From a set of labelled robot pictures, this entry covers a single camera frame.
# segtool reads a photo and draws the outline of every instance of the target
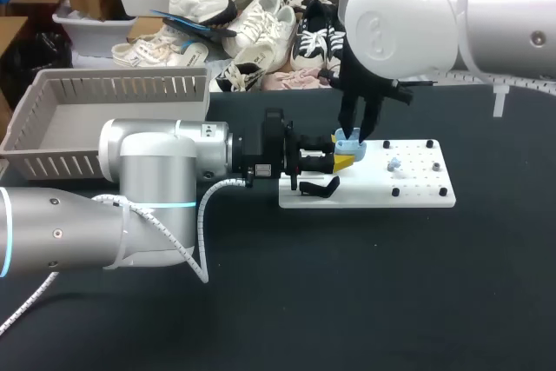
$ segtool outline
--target black bag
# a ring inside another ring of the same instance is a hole
[[[16,41],[3,57],[2,92],[15,109],[40,70],[71,67],[71,45],[62,35],[40,33]]]

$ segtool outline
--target robotic arm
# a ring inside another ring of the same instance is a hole
[[[490,74],[556,79],[556,0],[341,0],[340,19],[347,41],[339,122],[350,135],[363,97],[360,141],[385,97],[411,103],[409,88],[419,83],[397,79],[451,70],[486,83]]]
[[[109,121],[100,135],[99,162],[103,175],[119,182],[120,196],[95,202],[56,189],[0,188],[0,276],[187,261],[204,278],[190,260],[205,204],[196,201],[197,182],[240,177],[227,185],[251,187],[286,173],[292,190],[326,197],[337,179],[325,188],[298,184],[297,176],[304,170],[333,174],[354,162],[354,156],[335,156],[334,147],[332,136],[297,135],[281,109],[268,109],[260,129],[236,136],[226,123]],[[324,156],[301,157],[301,149]],[[160,224],[173,235],[161,233]],[[202,235],[199,247],[203,260]]]

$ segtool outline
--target gray plastic basket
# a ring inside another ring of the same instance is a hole
[[[102,178],[107,121],[204,121],[208,86],[204,68],[44,70],[17,105],[0,155],[28,180]]]

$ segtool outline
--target pink shoe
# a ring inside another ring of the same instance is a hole
[[[291,73],[274,73],[262,79],[263,90],[330,89],[328,81],[319,78],[320,69],[304,69]]]

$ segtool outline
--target yellow object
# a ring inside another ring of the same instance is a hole
[[[355,156],[334,156],[334,172],[354,165]]]

